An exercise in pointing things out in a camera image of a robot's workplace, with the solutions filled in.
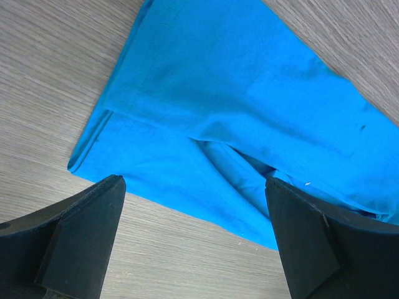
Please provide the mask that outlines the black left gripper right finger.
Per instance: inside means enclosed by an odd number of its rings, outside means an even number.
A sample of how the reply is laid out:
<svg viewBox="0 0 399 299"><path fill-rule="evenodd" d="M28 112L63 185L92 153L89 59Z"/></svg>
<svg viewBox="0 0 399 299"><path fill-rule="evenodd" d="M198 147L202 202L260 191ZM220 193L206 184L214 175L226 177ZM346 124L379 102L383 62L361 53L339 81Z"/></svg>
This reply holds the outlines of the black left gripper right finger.
<svg viewBox="0 0 399 299"><path fill-rule="evenodd" d="M266 199L292 298L398 298L398 226L276 178Z"/></svg>

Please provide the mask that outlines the blue t shirt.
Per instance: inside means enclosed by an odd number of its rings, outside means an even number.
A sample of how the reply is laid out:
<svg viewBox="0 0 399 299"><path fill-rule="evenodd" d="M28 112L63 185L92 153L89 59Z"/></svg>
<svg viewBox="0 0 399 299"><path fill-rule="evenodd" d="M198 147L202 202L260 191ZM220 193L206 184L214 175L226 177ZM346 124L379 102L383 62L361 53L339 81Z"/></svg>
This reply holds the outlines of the blue t shirt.
<svg viewBox="0 0 399 299"><path fill-rule="evenodd" d="M398 223L398 127L261 1L145 1L67 168L270 249L271 177Z"/></svg>

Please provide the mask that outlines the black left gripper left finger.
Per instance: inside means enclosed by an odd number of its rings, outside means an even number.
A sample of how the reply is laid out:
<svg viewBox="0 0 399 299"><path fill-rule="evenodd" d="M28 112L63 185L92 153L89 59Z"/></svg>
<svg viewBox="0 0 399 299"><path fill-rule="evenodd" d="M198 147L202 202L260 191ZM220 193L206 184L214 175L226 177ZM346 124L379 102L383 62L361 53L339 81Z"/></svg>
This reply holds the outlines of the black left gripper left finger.
<svg viewBox="0 0 399 299"><path fill-rule="evenodd" d="M1 223L1 298L99 298L125 193L111 175Z"/></svg>

